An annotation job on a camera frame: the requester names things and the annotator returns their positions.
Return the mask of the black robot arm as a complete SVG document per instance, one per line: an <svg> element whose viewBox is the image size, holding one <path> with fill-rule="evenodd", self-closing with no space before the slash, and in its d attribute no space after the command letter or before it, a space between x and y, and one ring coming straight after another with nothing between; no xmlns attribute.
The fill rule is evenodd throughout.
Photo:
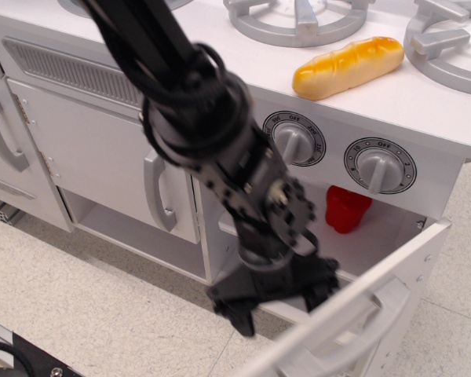
<svg viewBox="0 0 471 377"><path fill-rule="evenodd" d="M263 302L301 296L307 310L337 287L338 263L310 233L314 204L257 126L250 93L211 47L191 43L164 1L84 1L114 60L143 93L154 150L210 189L232 216L240 266L210 287L214 311L243 336Z"/></svg>

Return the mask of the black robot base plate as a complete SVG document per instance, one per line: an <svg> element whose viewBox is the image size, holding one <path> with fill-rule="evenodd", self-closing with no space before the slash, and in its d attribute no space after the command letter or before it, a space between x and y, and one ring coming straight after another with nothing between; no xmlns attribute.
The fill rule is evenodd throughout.
<svg viewBox="0 0 471 377"><path fill-rule="evenodd" d="M26 357L33 367L35 376L51 376L53 369L59 368L63 377L82 377L82 374L72 366L56 359L16 333L13 333L13 347Z"/></svg>

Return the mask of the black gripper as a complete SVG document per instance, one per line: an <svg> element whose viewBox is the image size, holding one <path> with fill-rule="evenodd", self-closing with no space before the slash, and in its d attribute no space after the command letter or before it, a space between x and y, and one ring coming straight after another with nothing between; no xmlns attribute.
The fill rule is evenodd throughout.
<svg viewBox="0 0 471 377"><path fill-rule="evenodd" d="M308 313L339 288L337 260L292 254L278 266L251 265L236 256L207 289L215 313L244 337L255 335L252 311L265 302L301 297Z"/></svg>

